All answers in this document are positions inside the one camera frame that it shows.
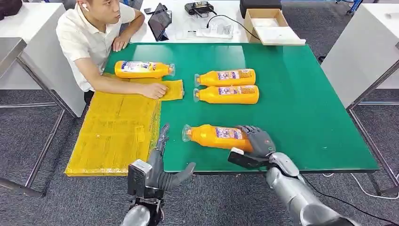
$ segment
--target yellow plastic wrap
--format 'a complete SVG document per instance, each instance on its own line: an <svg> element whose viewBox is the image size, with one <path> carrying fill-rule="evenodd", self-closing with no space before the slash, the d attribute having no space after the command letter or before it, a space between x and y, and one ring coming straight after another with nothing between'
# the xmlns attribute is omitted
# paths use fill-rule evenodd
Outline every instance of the yellow plastic wrap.
<svg viewBox="0 0 399 226"><path fill-rule="evenodd" d="M182 81L131 79L161 82L168 92L160 100L183 98ZM160 129L161 102L141 95L95 92L71 154L68 176L126 176L128 165L147 160Z"/></svg>

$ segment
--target plastic bottle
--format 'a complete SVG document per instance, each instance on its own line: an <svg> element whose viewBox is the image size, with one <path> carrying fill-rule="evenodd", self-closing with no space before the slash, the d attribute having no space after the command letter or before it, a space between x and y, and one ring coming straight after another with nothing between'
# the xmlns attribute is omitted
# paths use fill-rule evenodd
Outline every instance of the plastic bottle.
<svg viewBox="0 0 399 226"><path fill-rule="evenodd" d="M194 101L206 101L211 104L256 104L259 99L257 86L211 86L206 89L194 89Z"/></svg>
<svg viewBox="0 0 399 226"><path fill-rule="evenodd" d="M190 127L185 125L182 131L182 140L197 142L202 146L218 147L223 149L239 148L246 152L252 151L252 146L245 134L237 128L226 128L211 125Z"/></svg>
<svg viewBox="0 0 399 226"><path fill-rule="evenodd" d="M253 69L238 69L232 71L210 71L205 74L195 74L195 87L203 86L240 86L254 85L255 71Z"/></svg>
<svg viewBox="0 0 399 226"><path fill-rule="evenodd" d="M115 64L115 74L123 79L174 76L175 65L159 62L118 61Z"/></svg>

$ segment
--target short-sleeve shirt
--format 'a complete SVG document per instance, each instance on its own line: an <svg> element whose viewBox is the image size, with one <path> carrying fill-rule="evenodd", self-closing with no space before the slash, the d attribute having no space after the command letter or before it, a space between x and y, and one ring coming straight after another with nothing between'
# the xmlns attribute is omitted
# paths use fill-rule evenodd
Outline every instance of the short-sleeve shirt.
<svg viewBox="0 0 399 226"><path fill-rule="evenodd" d="M120 3L119 21L116 24L107 24L105 33L87 21L78 4L59 18L56 33L61 49L68 59L77 84L84 92L94 89L80 73L74 61L91 58L97 65L98 71L103 73L112 42L119 35L121 24L130 23L134 18L134 9L122 3Z"/></svg>

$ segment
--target silver robotic arm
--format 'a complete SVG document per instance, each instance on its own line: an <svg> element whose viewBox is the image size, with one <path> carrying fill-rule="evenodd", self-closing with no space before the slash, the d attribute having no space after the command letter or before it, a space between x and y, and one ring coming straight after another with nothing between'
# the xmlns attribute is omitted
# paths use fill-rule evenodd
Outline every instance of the silver robotic arm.
<svg viewBox="0 0 399 226"><path fill-rule="evenodd" d="M320 202L292 160L284 153L275 152L275 145L265 131L253 126L239 128L246 133L253 152L232 148L229 161L248 169L265 166L267 183L276 191L297 225L360 226Z"/></svg>
<svg viewBox="0 0 399 226"><path fill-rule="evenodd" d="M251 142L253 152L232 148L228 161L247 169L266 167L266 180L298 226L360 226L324 205L305 184L298 168L284 153L276 152L270 136L253 126L238 126ZM163 219L164 191L170 190L192 175L195 163L177 174L163 170L163 153L168 140L165 125L147 162L136 160L129 165L128 193L135 195L132 208L121 226L156 226Z"/></svg>

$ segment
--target bottle cap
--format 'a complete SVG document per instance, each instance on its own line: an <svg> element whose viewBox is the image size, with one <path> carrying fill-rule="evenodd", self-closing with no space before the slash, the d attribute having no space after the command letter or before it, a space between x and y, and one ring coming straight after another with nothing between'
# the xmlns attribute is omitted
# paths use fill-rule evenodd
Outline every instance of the bottle cap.
<svg viewBox="0 0 399 226"><path fill-rule="evenodd" d="M185 125L182 130L182 140L184 142L190 141L192 137L192 128L189 125Z"/></svg>
<svg viewBox="0 0 399 226"><path fill-rule="evenodd" d="M201 78L200 78L200 76L201 76L201 75L199 75L199 74L195 74L195 75L194 75L194 86L195 86L195 87L198 87L199 85L201 85Z"/></svg>
<svg viewBox="0 0 399 226"><path fill-rule="evenodd" d="M169 64L168 73L172 77L176 74L175 64Z"/></svg>
<svg viewBox="0 0 399 226"><path fill-rule="evenodd" d="M192 92L192 96L194 98L194 102L198 102L200 100L200 90L195 88Z"/></svg>

